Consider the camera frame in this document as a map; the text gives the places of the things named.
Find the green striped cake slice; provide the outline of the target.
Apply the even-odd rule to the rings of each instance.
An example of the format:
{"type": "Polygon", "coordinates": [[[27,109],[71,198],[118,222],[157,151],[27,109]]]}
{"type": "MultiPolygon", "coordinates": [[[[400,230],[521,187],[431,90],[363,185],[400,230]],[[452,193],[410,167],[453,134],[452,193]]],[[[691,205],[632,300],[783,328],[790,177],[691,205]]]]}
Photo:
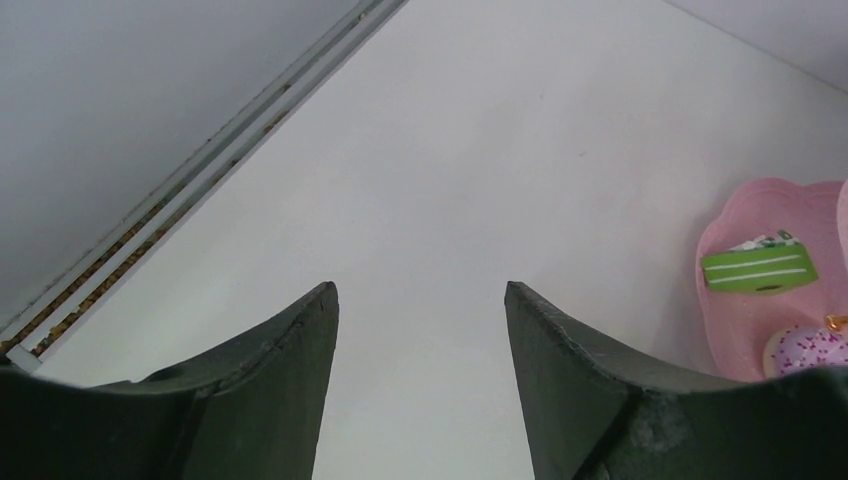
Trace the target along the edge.
{"type": "Polygon", "coordinates": [[[776,295],[819,279],[807,248],[785,230],[705,255],[700,267],[709,291],[776,295]]]}

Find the pink frosted sprinkle donut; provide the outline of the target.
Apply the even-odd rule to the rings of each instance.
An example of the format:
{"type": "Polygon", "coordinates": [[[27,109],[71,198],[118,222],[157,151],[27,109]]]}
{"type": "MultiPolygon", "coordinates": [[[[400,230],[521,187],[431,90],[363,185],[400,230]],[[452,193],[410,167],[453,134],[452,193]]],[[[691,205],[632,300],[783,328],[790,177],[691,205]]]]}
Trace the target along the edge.
{"type": "Polygon", "coordinates": [[[833,366],[847,366],[847,339],[826,327],[794,326],[780,330],[768,340],[763,352],[767,378],[833,366]]]}

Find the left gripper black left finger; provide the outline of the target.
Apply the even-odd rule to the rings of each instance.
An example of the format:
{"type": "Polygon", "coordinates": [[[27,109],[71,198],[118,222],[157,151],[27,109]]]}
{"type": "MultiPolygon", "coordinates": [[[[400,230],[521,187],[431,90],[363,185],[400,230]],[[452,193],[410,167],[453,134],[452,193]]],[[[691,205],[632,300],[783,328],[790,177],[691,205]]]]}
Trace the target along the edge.
{"type": "Polygon", "coordinates": [[[336,286],[139,382],[1,370],[5,479],[308,479],[336,347],[336,286]]]}

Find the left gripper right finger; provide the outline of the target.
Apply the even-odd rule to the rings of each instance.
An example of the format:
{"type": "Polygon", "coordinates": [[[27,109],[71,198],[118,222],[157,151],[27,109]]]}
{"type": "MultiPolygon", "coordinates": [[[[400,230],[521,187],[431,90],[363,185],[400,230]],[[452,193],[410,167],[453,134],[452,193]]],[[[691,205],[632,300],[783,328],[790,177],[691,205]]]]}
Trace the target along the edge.
{"type": "Polygon", "coordinates": [[[847,372],[743,383],[642,353],[521,282],[505,291],[538,479],[843,479],[847,372]]]}

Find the pink three-tier cake stand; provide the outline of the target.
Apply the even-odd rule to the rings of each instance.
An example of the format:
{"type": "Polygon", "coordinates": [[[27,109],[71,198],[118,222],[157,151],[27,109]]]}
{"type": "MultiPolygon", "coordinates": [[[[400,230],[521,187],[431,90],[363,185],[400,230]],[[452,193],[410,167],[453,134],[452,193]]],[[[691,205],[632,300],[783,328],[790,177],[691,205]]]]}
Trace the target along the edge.
{"type": "Polygon", "coordinates": [[[737,189],[702,234],[696,285],[718,371],[754,382],[847,364],[847,183],[737,189]]]}

